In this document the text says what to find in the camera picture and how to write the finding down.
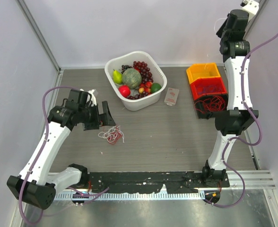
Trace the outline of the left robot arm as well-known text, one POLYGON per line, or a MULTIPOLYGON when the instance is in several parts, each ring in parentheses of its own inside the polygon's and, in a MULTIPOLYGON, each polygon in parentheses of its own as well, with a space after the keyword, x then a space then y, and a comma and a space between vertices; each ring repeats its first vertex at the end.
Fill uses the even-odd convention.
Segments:
POLYGON ((10 176, 7 186, 20 202, 45 210, 55 196, 70 186, 85 188, 89 181, 88 169, 71 164, 64 171, 49 176, 50 168, 65 139, 78 124, 83 129, 98 130, 102 126, 115 126, 108 102, 102 102, 99 113, 97 91, 71 89, 61 105, 53 107, 46 120, 44 133, 26 166, 18 176, 10 176))

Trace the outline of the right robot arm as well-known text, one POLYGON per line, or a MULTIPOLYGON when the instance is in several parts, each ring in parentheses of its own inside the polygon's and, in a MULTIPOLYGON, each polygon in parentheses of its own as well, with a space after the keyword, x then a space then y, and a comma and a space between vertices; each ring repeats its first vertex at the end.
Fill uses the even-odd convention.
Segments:
POLYGON ((207 187, 220 186, 225 180, 226 163, 234 142, 259 116, 250 100, 246 56, 251 49, 244 39, 250 17, 247 10, 233 9, 216 33, 226 69, 228 103, 225 111, 216 114, 217 139, 202 169, 201 181, 207 187))

